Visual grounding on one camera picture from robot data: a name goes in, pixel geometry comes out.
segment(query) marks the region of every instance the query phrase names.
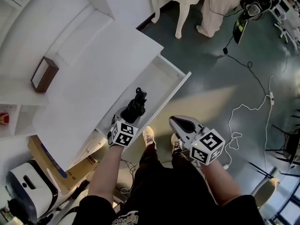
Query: white drawer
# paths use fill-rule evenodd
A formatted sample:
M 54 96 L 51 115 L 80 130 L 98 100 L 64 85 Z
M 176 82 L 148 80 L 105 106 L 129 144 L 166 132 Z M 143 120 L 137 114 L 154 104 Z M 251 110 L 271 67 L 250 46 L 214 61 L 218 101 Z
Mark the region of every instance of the white drawer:
M 140 87 L 147 92 L 145 103 L 145 114 L 140 118 L 137 127 L 138 135 L 151 123 L 156 115 L 169 102 L 177 90 L 191 75 L 187 75 L 176 68 L 163 56 L 158 55 L 130 84 L 124 93 L 119 97 L 111 109 L 106 113 L 99 122 L 96 129 L 99 132 L 107 134 L 114 114 L 135 97 L 136 88 Z

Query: white device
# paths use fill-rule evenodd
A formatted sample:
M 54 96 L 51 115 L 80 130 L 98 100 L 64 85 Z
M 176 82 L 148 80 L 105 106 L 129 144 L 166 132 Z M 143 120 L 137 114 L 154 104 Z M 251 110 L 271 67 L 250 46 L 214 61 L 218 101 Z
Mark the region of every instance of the white device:
M 174 133 L 183 141 L 189 156 L 208 165 L 223 151 L 225 140 L 214 129 L 204 127 L 198 120 L 188 116 L 172 116 L 169 123 Z
M 6 183 L 10 197 L 18 202 L 33 223 L 49 215 L 75 190 L 62 195 L 33 159 L 9 171 Z

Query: floor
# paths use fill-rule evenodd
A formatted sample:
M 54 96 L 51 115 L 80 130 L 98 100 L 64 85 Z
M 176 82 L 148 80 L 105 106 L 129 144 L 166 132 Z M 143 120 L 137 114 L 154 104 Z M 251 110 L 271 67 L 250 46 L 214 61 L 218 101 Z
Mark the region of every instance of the floor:
M 223 55 L 222 50 L 232 36 L 237 17 L 224 18 L 220 31 L 213 38 L 207 38 L 194 29 L 194 25 L 201 23 L 202 20 L 201 6 L 200 3 L 191 7 L 180 40 L 174 36 L 179 16 L 178 5 L 163 12 L 156 24 L 150 23 L 142 30 L 164 47 L 161 54 L 165 58 L 184 73 L 192 72 L 191 77 L 151 124 L 155 131 L 158 156 L 162 162 L 171 160 L 172 131 L 168 125 L 168 118 L 171 115 L 195 117 L 207 127 L 216 129 L 226 141 L 230 141 L 228 121 L 232 109 L 241 103 L 250 108 L 258 108 L 264 100 L 263 90 L 249 70 Z M 232 41 L 228 51 L 242 63 L 253 62 L 252 70 L 260 79 L 267 94 L 269 77 L 277 74 L 272 77 L 270 84 L 275 105 L 269 124 L 275 124 L 283 130 L 291 130 L 295 123 L 300 123 L 300 120 L 293 120 L 290 117 L 297 107 L 295 97 L 299 94 L 300 58 L 294 55 L 291 45 L 286 45 L 278 37 L 279 31 L 273 23 L 274 18 L 271 14 L 266 14 L 259 21 L 251 21 L 241 43 L 237 45 Z M 232 130 L 241 132 L 243 137 L 239 139 L 239 150 L 229 149 L 232 163 L 228 172 L 238 182 L 243 194 L 250 194 L 263 179 L 248 161 L 265 170 L 265 127 L 269 111 L 270 103 L 266 100 L 259 111 L 249 111 L 246 108 L 237 110 L 231 122 Z M 268 126 L 267 132 L 267 148 L 280 148 L 284 142 L 283 134 L 271 126 Z M 143 150 L 143 138 L 139 137 L 124 153 L 123 159 L 136 163 Z M 279 163 L 269 153 L 266 154 L 266 160 L 268 172 L 274 166 L 282 172 L 288 169 L 285 163 Z M 223 152 L 219 161 L 225 165 L 230 159 Z M 297 168 L 289 172 L 298 173 L 296 170 Z M 125 164 L 121 164 L 118 182 L 121 186 L 131 185 L 131 177 Z M 274 196 L 261 209 L 264 217 L 270 218 L 280 209 L 297 182 L 298 179 L 291 177 L 282 180 Z

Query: white sneaker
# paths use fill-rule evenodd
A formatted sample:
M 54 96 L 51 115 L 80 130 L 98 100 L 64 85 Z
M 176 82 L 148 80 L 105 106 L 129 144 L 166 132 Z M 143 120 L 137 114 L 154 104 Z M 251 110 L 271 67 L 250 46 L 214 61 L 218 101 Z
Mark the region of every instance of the white sneaker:
M 171 137 L 171 143 L 173 146 L 172 153 L 177 149 L 182 150 L 182 140 L 180 138 L 178 138 L 175 133 L 173 133 L 173 135 Z
M 156 149 L 156 142 L 154 140 L 154 132 L 153 132 L 152 128 L 150 128 L 149 126 L 146 127 L 146 129 L 142 132 L 142 135 L 144 137 L 146 147 L 148 147 L 148 145 L 154 143 L 155 149 Z

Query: human arm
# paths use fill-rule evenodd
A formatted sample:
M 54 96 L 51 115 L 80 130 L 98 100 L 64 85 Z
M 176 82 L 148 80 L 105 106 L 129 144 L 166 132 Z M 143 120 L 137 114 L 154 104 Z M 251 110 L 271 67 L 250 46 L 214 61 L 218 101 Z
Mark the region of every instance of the human arm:
M 217 159 L 207 166 L 202 165 L 201 170 L 205 175 L 216 202 L 221 207 L 241 196 L 239 185 L 232 179 Z
M 108 149 L 90 181 L 88 196 L 95 195 L 113 203 L 123 149 L 124 147 L 118 145 Z

